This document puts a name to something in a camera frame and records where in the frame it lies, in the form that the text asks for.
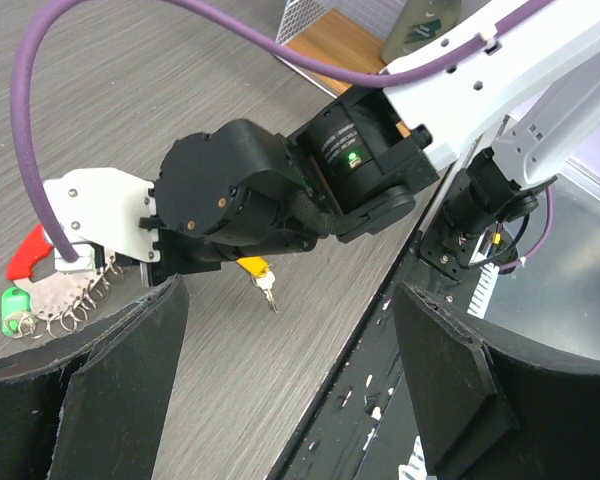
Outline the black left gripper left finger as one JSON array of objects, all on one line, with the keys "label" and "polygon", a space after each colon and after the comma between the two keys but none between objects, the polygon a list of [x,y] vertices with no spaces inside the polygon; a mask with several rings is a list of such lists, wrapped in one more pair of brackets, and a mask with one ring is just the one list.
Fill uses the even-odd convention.
[{"label": "black left gripper left finger", "polygon": [[0,479],[149,479],[189,310],[174,277],[111,316],[0,358]]}]

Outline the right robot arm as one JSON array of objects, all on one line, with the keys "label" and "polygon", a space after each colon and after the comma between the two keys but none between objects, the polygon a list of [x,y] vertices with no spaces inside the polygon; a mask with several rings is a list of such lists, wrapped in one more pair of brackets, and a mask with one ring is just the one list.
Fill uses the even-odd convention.
[{"label": "right robot arm", "polygon": [[[494,223],[527,220],[568,152],[600,123],[600,1],[495,1],[377,75],[290,63],[349,84],[289,138],[233,121],[174,143],[151,191],[159,243],[150,285],[283,240],[343,242],[409,213],[414,196],[529,96],[481,150],[423,245],[458,254]],[[600,361],[449,310],[412,284],[394,323],[429,474],[600,479]]]}]

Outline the silver key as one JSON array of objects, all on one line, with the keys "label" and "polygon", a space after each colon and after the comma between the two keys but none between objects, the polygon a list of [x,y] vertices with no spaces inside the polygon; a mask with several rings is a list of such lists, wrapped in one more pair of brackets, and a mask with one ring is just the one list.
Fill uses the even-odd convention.
[{"label": "silver key", "polygon": [[274,312],[278,312],[278,307],[273,294],[273,286],[276,280],[274,273],[268,271],[261,276],[252,275],[251,279],[252,283],[263,292],[269,308]]}]

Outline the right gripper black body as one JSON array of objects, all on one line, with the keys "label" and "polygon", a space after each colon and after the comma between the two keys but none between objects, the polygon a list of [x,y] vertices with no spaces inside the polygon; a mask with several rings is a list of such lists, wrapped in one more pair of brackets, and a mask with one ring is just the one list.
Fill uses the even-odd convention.
[{"label": "right gripper black body", "polygon": [[223,263],[243,257],[308,252],[318,241],[318,234],[299,221],[266,214],[236,215],[196,238],[182,226],[175,231],[168,229],[156,216],[142,217],[139,226],[159,235],[154,245],[161,259],[140,267],[147,287],[156,287],[178,274],[216,271]]}]

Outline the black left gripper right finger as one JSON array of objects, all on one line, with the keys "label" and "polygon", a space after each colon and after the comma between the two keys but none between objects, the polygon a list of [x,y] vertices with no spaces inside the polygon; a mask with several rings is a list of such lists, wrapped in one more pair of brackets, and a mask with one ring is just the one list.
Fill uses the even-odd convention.
[{"label": "black left gripper right finger", "polygon": [[600,361],[475,318],[408,283],[393,294],[428,472],[600,479]]}]

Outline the yellow key tag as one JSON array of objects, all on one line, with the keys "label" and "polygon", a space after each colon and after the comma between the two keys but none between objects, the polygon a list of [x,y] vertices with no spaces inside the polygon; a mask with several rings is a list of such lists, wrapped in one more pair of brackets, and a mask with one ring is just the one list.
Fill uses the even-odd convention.
[{"label": "yellow key tag", "polygon": [[236,263],[251,276],[256,278],[264,277],[268,274],[269,264],[262,257],[252,256],[243,257],[236,260]]}]

